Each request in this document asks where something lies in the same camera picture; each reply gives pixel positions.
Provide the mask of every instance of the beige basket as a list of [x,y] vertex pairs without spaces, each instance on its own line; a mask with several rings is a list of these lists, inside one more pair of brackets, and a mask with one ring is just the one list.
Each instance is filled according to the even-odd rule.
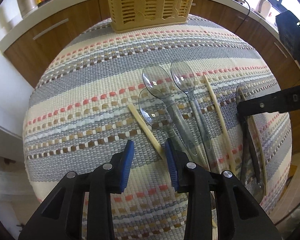
[[108,0],[112,28],[123,33],[144,27],[185,23],[192,0]]

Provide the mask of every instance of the striped woven tablecloth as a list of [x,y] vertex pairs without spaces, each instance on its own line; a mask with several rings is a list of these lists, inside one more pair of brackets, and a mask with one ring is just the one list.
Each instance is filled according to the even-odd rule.
[[[128,187],[121,195],[111,195],[116,237],[183,239],[187,195],[174,192],[163,161],[127,108],[130,102],[138,107],[138,95],[144,88],[143,68],[156,63],[169,73],[171,62],[180,59],[188,63],[197,80],[207,76],[225,120],[239,174],[242,132],[236,118],[235,89],[244,83],[258,97],[280,90],[279,85],[253,47],[203,18],[190,15],[187,24],[125,34],[114,33],[110,22],[96,24],[69,44],[50,64],[30,98],[23,140],[31,185],[42,201],[68,171],[91,172],[132,139],[135,155]],[[218,165],[224,170],[225,136],[203,82],[196,86],[196,97],[204,110]],[[185,94],[175,90],[174,98],[198,139]],[[290,119],[289,114],[279,113],[259,114],[254,119],[259,130],[253,132],[259,164],[263,167],[261,158],[266,164],[266,173],[261,175],[267,176],[267,195],[261,206],[269,213],[290,166]],[[154,129],[153,133],[163,144],[165,134]],[[253,193],[251,161],[248,171],[246,187]]]

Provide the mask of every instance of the chopstick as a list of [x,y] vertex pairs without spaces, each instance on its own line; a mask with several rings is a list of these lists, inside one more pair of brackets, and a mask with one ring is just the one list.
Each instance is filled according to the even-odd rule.
[[128,108],[129,108],[130,112],[132,113],[132,115],[134,116],[134,118],[139,123],[140,127],[142,128],[142,130],[145,132],[146,136],[148,137],[148,139],[152,143],[152,145],[155,148],[155,150],[157,151],[157,153],[160,155],[160,157],[163,160],[165,160],[166,159],[166,155],[164,153],[164,149],[161,147],[161,145],[158,142],[158,140],[155,138],[155,136],[153,135],[153,133],[151,132],[151,130],[148,128],[146,122],[143,121],[141,115],[138,113],[138,111],[135,108],[135,106],[132,103],[130,103],[130,104],[128,104]]
[[[203,78],[204,78],[204,82],[206,83],[206,86],[207,86],[207,89],[212,97],[212,101],[213,101],[213,104],[216,108],[216,111],[217,111],[217,114],[218,114],[218,117],[219,117],[219,120],[220,120],[220,124],[221,124],[221,128],[222,128],[222,132],[223,132],[223,135],[224,135],[224,139],[225,139],[225,143],[226,143],[226,150],[228,152],[228,155],[229,155],[229,161],[230,161],[230,170],[232,171],[232,173],[237,176],[237,172],[236,172],[236,163],[235,163],[235,160],[234,160],[234,156],[233,156],[233,153],[232,153],[232,147],[231,147],[231,142],[230,142],[230,137],[229,137],[229,134],[228,134],[228,131],[227,131],[227,128],[226,128],[226,123],[225,123],[225,120],[222,116],[222,113],[221,113],[221,110],[220,110],[220,106],[218,104],[218,100],[217,100],[217,97],[215,95],[215,93],[213,92],[213,89],[210,85],[210,82],[208,81],[206,75],[203,75]],[[225,163],[227,165],[227,168],[229,167],[228,163],[227,163],[227,159],[225,158]]]

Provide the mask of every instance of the wooden cabinet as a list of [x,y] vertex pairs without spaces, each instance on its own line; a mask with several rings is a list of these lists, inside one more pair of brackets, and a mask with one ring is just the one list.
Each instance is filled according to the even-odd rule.
[[107,0],[87,0],[66,8],[31,28],[5,52],[21,75],[35,87],[43,72],[74,38],[109,18]]
[[[234,32],[245,14],[211,0],[193,0],[190,13]],[[43,20],[6,51],[6,57],[33,86],[50,62],[80,33],[110,17],[108,0],[87,0]],[[259,22],[248,17],[236,33],[263,57],[281,89],[300,85],[300,70],[293,58]],[[300,152],[300,110],[290,114],[293,152]]]
[[211,0],[193,0],[193,6],[191,6],[190,14],[201,16],[209,21],[219,24],[225,6],[223,4],[211,1]]
[[[245,14],[210,0],[194,0],[190,13],[235,32]],[[300,85],[300,70],[282,44],[261,23],[248,17],[236,34],[253,46],[267,63],[281,89]],[[290,113],[292,152],[300,152],[300,110]]]

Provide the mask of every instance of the black speaker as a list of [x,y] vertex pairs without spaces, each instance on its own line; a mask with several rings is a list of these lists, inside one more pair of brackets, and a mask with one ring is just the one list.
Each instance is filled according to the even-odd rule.
[[300,64],[300,21],[291,12],[285,11],[276,16],[279,37],[292,57]]

